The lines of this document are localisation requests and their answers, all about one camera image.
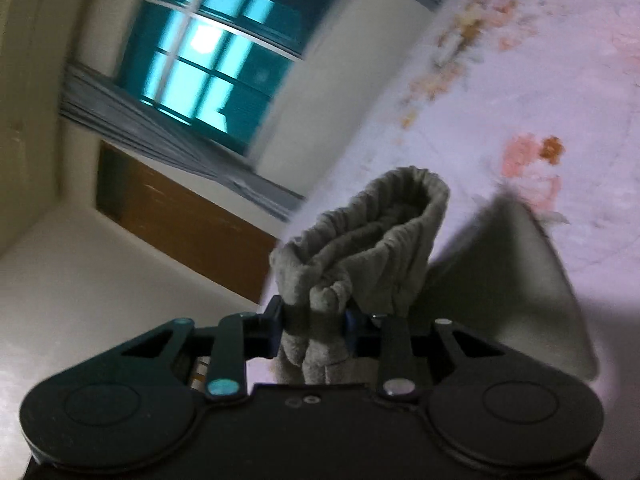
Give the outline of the grey left curtain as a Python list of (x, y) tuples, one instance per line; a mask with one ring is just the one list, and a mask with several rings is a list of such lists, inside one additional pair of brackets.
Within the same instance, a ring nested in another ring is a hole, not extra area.
[(191, 136), (178, 122), (84, 64), (65, 66), (60, 114), (120, 148), (214, 181), (279, 220), (291, 218), (304, 201), (258, 176), (224, 148)]

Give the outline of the pink floral bed sheet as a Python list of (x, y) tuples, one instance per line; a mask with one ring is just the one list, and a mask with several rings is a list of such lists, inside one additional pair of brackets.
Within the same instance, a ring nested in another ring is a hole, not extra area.
[(639, 473), (639, 0), (450, 0), (283, 231), (379, 172), (431, 170), (442, 227), (411, 327), (468, 326), (564, 370), (605, 425), (590, 464)]

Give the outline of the olive green pants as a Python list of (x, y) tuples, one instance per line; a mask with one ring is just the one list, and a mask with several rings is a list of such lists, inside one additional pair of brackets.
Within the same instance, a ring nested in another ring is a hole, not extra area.
[(573, 287), (529, 206), (502, 190), (436, 252), (449, 195), (434, 172), (390, 170), (271, 254), (290, 319), (278, 382), (372, 382), (375, 360), (347, 345), (349, 304), (398, 315), (419, 333), (450, 318), (586, 382), (597, 377)]

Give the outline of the brown wooden door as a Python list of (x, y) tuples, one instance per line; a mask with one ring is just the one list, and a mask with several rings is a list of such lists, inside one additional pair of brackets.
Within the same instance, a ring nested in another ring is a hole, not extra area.
[(105, 142), (96, 209), (204, 278), (260, 300), (276, 239)]

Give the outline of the teal glass window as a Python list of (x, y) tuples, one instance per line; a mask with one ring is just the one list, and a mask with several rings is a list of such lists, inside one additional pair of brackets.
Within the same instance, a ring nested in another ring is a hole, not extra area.
[(116, 78), (243, 156), (335, 0), (141, 0)]

